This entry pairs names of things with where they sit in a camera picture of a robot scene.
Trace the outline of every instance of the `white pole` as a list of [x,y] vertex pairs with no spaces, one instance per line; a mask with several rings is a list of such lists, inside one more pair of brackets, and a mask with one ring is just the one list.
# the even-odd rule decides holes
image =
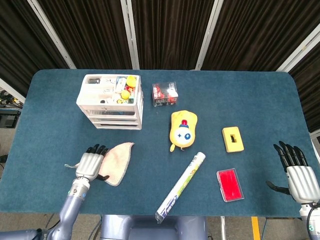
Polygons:
[[212,6],[210,18],[208,21],[208,25],[206,26],[205,35],[202,41],[201,49],[199,52],[198,60],[196,61],[194,70],[201,70],[202,65],[204,64],[204,60],[208,51],[209,44],[211,42],[212,35],[214,33],[218,17],[220,14],[220,10],[224,0],[215,0]]
[[220,216],[221,221],[221,240],[227,240],[225,216]]
[[319,153],[318,153],[318,151],[316,149],[316,146],[315,146],[315,144],[314,144],[314,142],[312,140],[311,140],[311,143],[312,143],[312,147],[313,147],[313,150],[314,150],[315,157],[318,160],[318,166],[320,168],[320,156],[319,156]]
[[320,42],[320,23],[291,53],[291,55],[277,69],[278,72],[289,72]]
[[26,98],[22,96],[19,92],[17,92],[12,86],[10,86],[8,83],[6,83],[4,80],[0,78],[0,87],[6,90],[9,94],[14,96],[16,99],[18,99],[23,104],[26,101]]
[[121,0],[121,8],[123,14],[123,21],[125,26],[126,38],[131,57],[132,69],[140,69],[138,47],[136,39],[136,30],[134,22],[134,13],[132,10],[131,0]]
[[69,53],[67,52],[65,46],[61,42],[60,38],[58,37],[55,29],[52,27],[49,19],[47,18],[45,12],[41,8],[40,4],[37,0],[27,0],[29,5],[31,6],[32,10],[34,11],[35,15],[38,17],[40,22],[42,23],[44,29],[50,36],[51,40],[53,41],[54,45],[62,55],[63,59],[65,60],[66,64],[69,66],[70,69],[76,69],[74,62],[72,61]]
[[316,139],[317,137],[320,137],[320,129],[316,130],[316,131],[313,131],[310,134],[310,138],[311,139]]

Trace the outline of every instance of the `yellow plush toy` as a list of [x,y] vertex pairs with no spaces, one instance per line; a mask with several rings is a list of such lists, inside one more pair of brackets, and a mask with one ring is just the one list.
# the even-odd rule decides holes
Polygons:
[[194,143],[197,121],[197,115],[190,111],[182,110],[171,114],[170,152],[173,152],[176,146],[183,150]]

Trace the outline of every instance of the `robot finger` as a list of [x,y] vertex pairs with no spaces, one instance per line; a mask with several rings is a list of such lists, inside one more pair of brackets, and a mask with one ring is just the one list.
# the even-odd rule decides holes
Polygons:
[[276,186],[270,181],[265,181],[265,183],[268,185],[269,188],[271,188],[273,191],[286,194],[286,195],[291,195],[289,188],[287,187],[282,187],[282,186]]
[[285,156],[289,159],[290,165],[291,166],[295,166],[296,164],[295,164],[295,162],[294,162],[294,160],[293,160],[293,158],[292,158],[292,156],[291,156],[291,154],[289,152],[289,149],[288,149],[287,145],[283,141],[279,141],[279,144],[283,148]]
[[295,163],[296,163],[298,166],[302,166],[302,163],[301,163],[300,159],[298,158],[297,153],[296,153],[296,151],[294,150],[294,148],[293,148],[291,145],[289,145],[289,144],[287,144],[286,146],[288,147],[288,149],[289,149],[289,151],[290,151],[290,153],[291,153],[291,156],[293,156]]
[[307,159],[306,159],[306,157],[305,157],[304,153],[301,151],[301,149],[300,149],[300,148],[298,148],[297,146],[294,146],[294,147],[293,147],[293,149],[295,150],[295,152],[296,152],[296,154],[297,154],[298,158],[300,158],[300,160],[301,160],[301,162],[302,162],[303,166],[308,167]]
[[101,181],[105,181],[105,180],[107,180],[109,177],[110,177],[109,175],[102,176],[102,175],[98,174],[98,176],[96,177],[96,179],[101,180]]
[[273,147],[275,148],[275,150],[278,152],[279,157],[280,157],[280,161],[282,163],[283,169],[285,172],[287,172],[287,167],[289,167],[289,163],[288,160],[286,159],[286,156],[284,154],[284,151],[281,149],[281,147],[279,147],[276,144],[273,144]]
[[105,145],[101,145],[100,147],[99,147],[99,149],[96,151],[96,154],[101,154],[101,152],[103,151],[103,149],[105,149]]
[[109,150],[108,148],[103,149],[103,151],[101,152],[101,155],[106,156],[108,150]]
[[90,146],[87,150],[86,150],[86,153],[90,153],[91,152],[91,150],[92,150],[92,146]]
[[99,147],[99,144],[94,145],[90,153],[95,154],[98,147]]

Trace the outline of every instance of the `gray floor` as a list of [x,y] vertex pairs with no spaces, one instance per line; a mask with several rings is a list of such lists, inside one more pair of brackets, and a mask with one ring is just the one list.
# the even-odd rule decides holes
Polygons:
[[[15,134],[15,129],[0,128],[0,156],[8,154]],[[0,232],[24,229],[45,228],[51,214],[46,213],[0,213]],[[58,221],[55,214],[48,227]],[[220,218],[208,217],[208,234],[214,240],[221,239]],[[73,240],[87,240],[91,231],[100,220],[100,215],[81,214],[73,228]],[[260,235],[263,232],[266,219],[259,217]],[[253,239],[250,217],[226,217],[226,234],[228,240]],[[263,240],[306,240],[306,228],[299,219],[268,219],[264,230]]]

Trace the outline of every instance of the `black curtain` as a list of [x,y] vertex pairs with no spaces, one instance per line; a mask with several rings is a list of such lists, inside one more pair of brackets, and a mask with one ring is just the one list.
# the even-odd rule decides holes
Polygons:
[[320,129],[320,43],[289,72],[294,78],[308,126]]
[[196,67],[214,0],[132,0],[141,69]]
[[23,96],[40,69],[68,68],[25,0],[0,0],[0,77]]
[[275,71],[319,23],[319,0],[225,0],[202,70]]
[[78,69],[132,69],[120,0],[38,0]]

